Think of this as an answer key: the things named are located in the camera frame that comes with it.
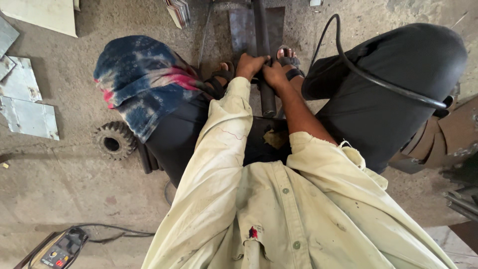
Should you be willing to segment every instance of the stack of cards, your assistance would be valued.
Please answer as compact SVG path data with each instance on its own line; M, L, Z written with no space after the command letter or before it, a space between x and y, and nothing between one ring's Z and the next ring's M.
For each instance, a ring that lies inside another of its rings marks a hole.
M180 29L191 25L189 7L184 0L163 0L174 23Z

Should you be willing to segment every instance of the dusty floor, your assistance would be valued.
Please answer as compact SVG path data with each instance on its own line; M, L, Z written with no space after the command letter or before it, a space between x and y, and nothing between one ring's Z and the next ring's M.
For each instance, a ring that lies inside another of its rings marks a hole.
M163 172L144 175L136 151L122 162L105 160L91 144L91 133L119 115L107 109L96 90L92 72L104 45L111 39L144 34L167 43L192 65L197 64L207 0L190 0L194 25L175 27L160 0L83 0L76 13L79 38L6 17L20 37L10 56L32 60L43 102L55 107L60 141L11 133L0 116L0 153L14 152L10 168L0 168L0 267L13 267L53 230L71 224L99 222L155 231L169 210L163 197L168 177ZM246 1L219 2L211 17L204 55L204 75L219 60L231 57L228 9ZM267 7L286 6L284 42L310 62L320 33L339 13L344 49L378 33L412 22L451 27L468 50L468 66L461 78L460 98L478 93L478 2L476 0L325 0L308 7L308 0L267 1ZM329 31L319 57L336 53ZM252 106L259 113L257 92ZM323 103L311 103L318 110ZM456 189L438 170L407 175L388 168L387 192L423 226L463 221L445 207L440 192ZM150 239L120 239L90 244L72 268L138 268Z

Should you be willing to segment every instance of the cream shirt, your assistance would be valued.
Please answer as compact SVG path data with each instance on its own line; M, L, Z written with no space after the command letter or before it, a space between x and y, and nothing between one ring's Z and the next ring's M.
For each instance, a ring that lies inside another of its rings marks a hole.
M242 166L250 83L211 101L143 269L456 268L351 147L298 132L282 162Z

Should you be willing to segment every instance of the foot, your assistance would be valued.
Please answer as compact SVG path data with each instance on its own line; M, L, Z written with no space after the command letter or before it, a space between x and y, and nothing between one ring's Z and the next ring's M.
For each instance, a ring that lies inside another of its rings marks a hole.
M296 54L295 54L295 51L293 51L292 49L280 49L280 50L277 51L277 59L282 58L282 57L296 58ZM289 71L293 68L297 68L297 67L295 67L293 65L286 65L286 66L282 67L282 69L286 73L287 73L287 71ZM290 83L292 84L294 89L300 94L300 96L302 96L302 83L303 82L304 82L304 77L301 76L301 75L294 77L290 81Z
M216 70L214 71L221 71L221 70L229 71L228 65L226 63L220 63L218 67L216 68ZM221 83L221 86L224 86L228 82L225 78L222 78L222 77L215 77L215 78L219 81L219 83ZM211 89L214 89L211 83L206 82L206 85L210 87Z

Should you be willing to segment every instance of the black sandal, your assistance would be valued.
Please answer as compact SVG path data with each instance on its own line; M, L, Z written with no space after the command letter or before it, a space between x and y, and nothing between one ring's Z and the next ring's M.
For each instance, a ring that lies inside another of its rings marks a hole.
M209 82L212 85L212 89L210 92L208 92L209 95L211 95L214 99L219 100L224 97L224 94L226 93L226 89L228 88L229 82L234 78L234 65L227 61L224 62L228 65L229 70L219 70L219 71L214 71L211 74L211 77L206 79L204 82ZM224 78L227 83L222 86L219 80L217 80L215 77L221 77Z
M279 51L280 49L284 50L284 55L285 55L285 50L286 49L289 49L288 46L286 45L282 45L279 47L279 49L277 51ZM281 66L286 66L286 65L293 65L295 66L296 68L292 68L291 70L287 71L287 73L285 73L285 76L287 77L287 80L288 81L291 81L291 79L301 75L305 78L305 74L302 70L299 69L299 65L300 65L300 61L297 57L282 57L282 58L279 58L277 59L277 61L281 64Z

